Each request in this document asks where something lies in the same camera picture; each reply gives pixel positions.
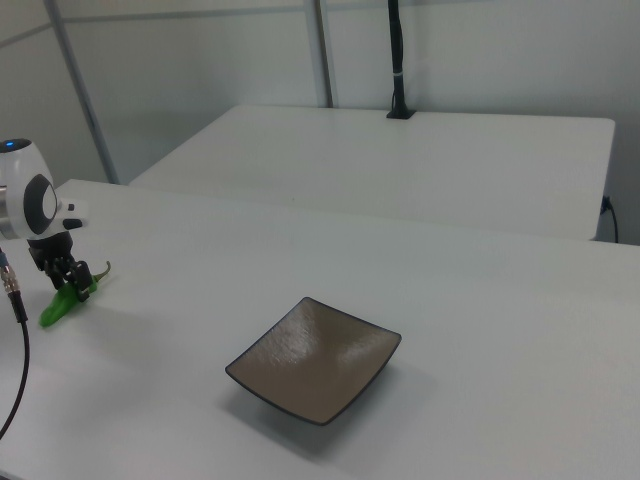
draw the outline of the green object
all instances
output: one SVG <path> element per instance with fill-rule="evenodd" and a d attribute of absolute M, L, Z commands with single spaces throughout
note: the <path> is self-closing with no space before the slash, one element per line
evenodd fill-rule
<path fill-rule="evenodd" d="M 111 263 L 107 262 L 107 270 L 103 273 L 93 276 L 93 283 L 89 287 L 89 293 L 93 293 L 98 289 L 98 282 L 109 273 Z M 53 300 L 40 315 L 40 326 L 43 328 L 50 327 L 75 307 L 80 300 L 76 296 L 76 291 L 70 283 L 64 284 L 53 296 Z"/>

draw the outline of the pole base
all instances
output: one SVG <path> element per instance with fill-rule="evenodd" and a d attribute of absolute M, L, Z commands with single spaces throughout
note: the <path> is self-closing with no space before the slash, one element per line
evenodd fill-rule
<path fill-rule="evenodd" d="M 416 113 L 415 110 L 409 110 L 406 106 L 404 106 L 403 108 L 396 105 L 396 107 L 393 110 L 387 113 L 387 118 L 395 118 L 397 120 L 409 120 L 414 113 Z"/>

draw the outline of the white wall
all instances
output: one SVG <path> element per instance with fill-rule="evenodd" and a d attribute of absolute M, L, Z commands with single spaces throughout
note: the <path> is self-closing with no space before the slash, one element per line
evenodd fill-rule
<path fill-rule="evenodd" d="M 121 183 L 232 106 L 326 103 L 307 0 L 58 4 Z"/>
<path fill-rule="evenodd" d="M 420 110 L 596 116 L 617 123 L 606 192 L 640 244 L 640 2 L 401 2 L 408 103 Z M 334 102 L 388 108 L 386 1 L 326 0 Z M 599 238 L 613 238 L 609 214 Z"/>
<path fill-rule="evenodd" d="M 105 181 L 49 17 L 40 0 L 0 3 L 0 139 L 25 137 L 54 183 Z"/>

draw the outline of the black pole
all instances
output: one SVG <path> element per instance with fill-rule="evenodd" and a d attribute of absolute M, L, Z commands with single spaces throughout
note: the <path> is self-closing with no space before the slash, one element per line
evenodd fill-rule
<path fill-rule="evenodd" d="M 404 100 L 402 26 L 400 25 L 398 0 L 389 0 L 389 28 L 391 31 L 391 59 L 393 61 L 393 101 L 387 118 L 407 120 L 416 111 L 409 110 Z"/>

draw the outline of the black cable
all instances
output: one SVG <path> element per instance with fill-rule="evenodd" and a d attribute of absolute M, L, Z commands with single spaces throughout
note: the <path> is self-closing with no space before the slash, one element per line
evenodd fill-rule
<path fill-rule="evenodd" d="M 611 216 L 613 217 L 613 230 L 616 234 L 616 243 L 620 243 L 618 241 L 618 219 L 616 218 L 616 211 L 613 209 L 611 201 L 609 201 L 609 209 L 611 210 Z"/>
<path fill-rule="evenodd" d="M 613 203 L 611 203 L 610 197 L 602 197 L 602 205 L 600 205 L 600 215 L 604 214 L 607 210 L 611 210 L 611 216 L 613 217 L 613 230 L 616 237 L 616 243 L 620 243 L 618 238 L 618 219 L 616 217 L 616 211 L 613 209 Z"/>
<path fill-rule="evenodd" d="M 27 330 L 27 322 L 20 322 L 20 326 L 22 327 L 22 337 L 24 338 L 24 366 L 22 367 L 22 379 L 20 380 L 18 395 L 16 396 L 15 402 L 13 402 L 11 413 L 9 413 L 7 420 L 2 426 L 2 430 L 0 430 L 0 440 L 2 440 L 4 434 L 9 430 L 9 426 L 11 425 L 11 422 L 13 422 L 13 418 L 16 416 L 18 407 L 20 407 L 20 402 L 24 395 L 24 388 L 27 385 L 27 375 L 29 374 L 29 360 L 31 358 L 31 350 L 29 348 L 29 330 Z"/>

